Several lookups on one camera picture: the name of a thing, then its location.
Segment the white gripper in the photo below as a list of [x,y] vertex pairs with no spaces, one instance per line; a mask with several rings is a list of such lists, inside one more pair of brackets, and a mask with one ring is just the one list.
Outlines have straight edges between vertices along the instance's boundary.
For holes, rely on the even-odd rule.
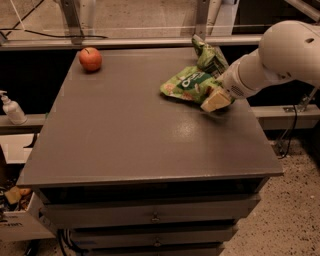
[[240,79],[240,61],[233,62],[217,80],[223,87],[208,87],[206,99],[201,108],[206,112],[212,112],[233,103],[234,99],[246,99],[256,94],[253,89],[247,87]]

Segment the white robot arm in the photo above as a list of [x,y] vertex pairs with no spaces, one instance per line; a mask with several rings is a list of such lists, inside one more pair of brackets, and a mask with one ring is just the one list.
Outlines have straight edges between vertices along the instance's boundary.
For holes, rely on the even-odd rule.
[[266,87],[302,81],[320,88],[320,26],[283,21],[271,26],[258,48],[234,61],[218,78],[221,85],[201,108],[212,112]]

